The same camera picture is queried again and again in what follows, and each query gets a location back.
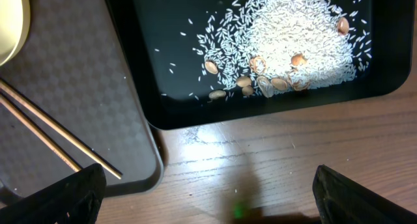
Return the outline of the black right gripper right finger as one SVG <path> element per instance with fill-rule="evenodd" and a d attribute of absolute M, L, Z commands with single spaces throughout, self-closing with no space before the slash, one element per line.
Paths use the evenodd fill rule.
<path fill-rule="evenodd" d="M 415 213 L 325 165 L 317 167 L 312 189 L 322 223 L 416 224 Z"/>

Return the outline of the yellow round plate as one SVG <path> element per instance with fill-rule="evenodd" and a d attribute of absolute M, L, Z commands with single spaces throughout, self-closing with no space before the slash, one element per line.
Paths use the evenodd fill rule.
<path fill-rule="evenodd" d="M 1 0 L 1 66 L 22 49 L 30 23 L 29 0 Z"/>

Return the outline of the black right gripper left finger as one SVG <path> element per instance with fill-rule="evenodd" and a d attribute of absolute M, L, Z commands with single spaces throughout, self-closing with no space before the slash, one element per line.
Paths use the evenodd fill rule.
<path fill-rule="evenodd" d="M 104 198 L 103 167 L 92 164 L 1 209 L 1 224 L 92 223 Z"/>

